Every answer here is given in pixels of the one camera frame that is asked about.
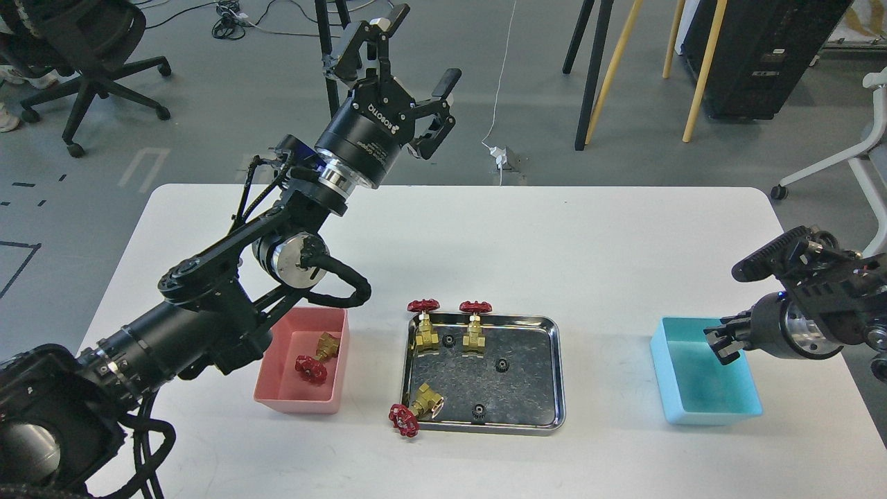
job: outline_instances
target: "office chair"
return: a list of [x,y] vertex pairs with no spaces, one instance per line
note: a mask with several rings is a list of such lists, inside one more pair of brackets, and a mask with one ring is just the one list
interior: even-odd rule
[[[10,14],[11,2],[0,0],[0,3],[6,3],[0,10],[5,19]],[[74,134],[97,95],[105,99],[113,94],[153,107],[158,118],[169,119],[167,108],[115,81],[150,67],[157,67],[163,76],[172,74],[165,57],[126,64],[126,59],[145,33],[145,15],[135,5],[127,0],[15,2],[24,15],[19,15],[18,22],[10,25],[15,36],[0,34],[0,58],[30,78],[45,75],[53,69],[61,75],[79,73],[72,80],[22,100],[22,120],[39,122],[40,115],[32,106],[76,94],[62,139],[68,153],[77,158],[83,156],[84,151],[74,142]]]
[[[863,131],[862,141],[783,178],[770,190],[770,197],[775,200],[783,200],[789,195],[787,188],[789,184],[830,166],[848,162],[878,221],[875,237],[862,251],[863,257],[871,257],[887,250],[887,202],[884,201],[878,188],[878,186],[883,186],[884,179],[887,178],[887,144],[884,141],[884,134],[887,133],[887,67],[880,73],[866,75],[862,79],[862,86],[872,91],[875,114],[871,128],[866,127]],[[874,166],[877,176],[880,178],[872,178],[867,171],[867,164]]]

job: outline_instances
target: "black speaker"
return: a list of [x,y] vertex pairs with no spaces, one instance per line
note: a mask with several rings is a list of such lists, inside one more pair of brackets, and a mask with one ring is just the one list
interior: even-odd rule
[[[852,0],[728,0],[705,87],[711,118],[773,119]],[[702,0],[684,39],[698,77],[717,0]]]

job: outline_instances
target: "white chair leg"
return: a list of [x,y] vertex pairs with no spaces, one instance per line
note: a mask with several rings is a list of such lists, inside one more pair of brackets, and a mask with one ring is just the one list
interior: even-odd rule
[[779,185],[785,187],[788,184],[797,182],[801,178],[809,177],[817,171],[825,170],[829,166],[847,161],[853,156],[865,154],[871,150],[872,147],[877,146],[878,142],[881,141],[884,132],[887,131],[887,99],[884,97],[884,92],[885,90],[883,87],[878,87],[873,92],[872,101],[875,110],[875,122],[872,125],[872,131],[862,142],[853,147],[848,147],[840,153],[832,154],[828,158],[816,162],[801,171],[792,173],[780,180]]
[[883,253],[885,246],[887,246],[887,204],[884,203],[881,192],[877,188],[878,184],[883,185],[883,182],[881,179],[875,181],[871,178],[866,171],[866,165],[860,158],[852,158],[849,163],[853,175],[856,176],[860,187],[862,187],[862,193],[866,195],[868,204],[871,205],[875,218],[878,220],[878,232],[875,234],[875,238],[862,251],[863,257],[871,257]]

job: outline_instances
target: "chair base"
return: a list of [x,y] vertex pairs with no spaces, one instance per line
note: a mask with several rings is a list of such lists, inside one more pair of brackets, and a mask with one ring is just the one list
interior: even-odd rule
[[36,95],[27,99],[23,99],[20,102],[23,109],[22,119],[28,123],[40,121],[40,115],[32,108],[32,106],[37,106],[55,99],[61,99],[76,94],[77,98],[74,107],[71,109],[71,114],[68,115],[67,124],[65,125],[65,130],[62,132],[61,137],[67,145],[68,153],[73,157],[80,157],[84,154],[84,151],[80,145],[74,143],[74,134],[77,132],[77,128],[80,127],[80,123],[86,115],[86,110],[90,108],[92,100],[95,99],[97,95],[101,99],[104,99],[109,94],[113,94],[117,97],[122,97],[126,100],[141,104],[142,106],[153,108],[157,113],[158,118],[162,120],[169,119],[169,110],[156,100],[149,99],[115,81],[151,67],[157,67],[161,75],[164,77],[172,74],[172,70],[169,67],[169,61],[165,57],[155,57],[137,62],[130,62],[106,75],[80,75],[73,80],[58,84],[44,91],[40,91]]

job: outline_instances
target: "gate valve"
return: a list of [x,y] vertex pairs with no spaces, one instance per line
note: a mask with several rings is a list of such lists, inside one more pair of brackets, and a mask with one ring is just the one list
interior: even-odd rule
[[419,418],[429,413],[435,417],[443,406],[443,395],[432,390],[428,383],[423,383],[410,407],[404,404],[391,406],[389,420],[401,435],[412,438],[419,432]]
[[487,302],[462,302],[459,309],[465,313],[471,313],[468,318],[468,329],[462,336],[462,353],[474,352],[483,355],[483,351],[487,345],[487,339],[483,336],[483,326],[481,326],[481,313],[492,312],[493,305]]
[[326,368],[321,362],[332,359],[339,355],[340,340],[329,333],[320,335],[318,339],[318,349],[313,357],[308,355],[299,355],[295,358],[295,370],[302,373],[302,376],[308,381],[315,384],[322,384],[326,381]]
[[437,310],[440,306],[441,304],[435,299],[413,300],[406,306],[406,310],[419,313],[419,327],[416,329],[414,342],[416,353],[435,350],[440,346],[437,333],[431,327],[431,314],[429,313]]

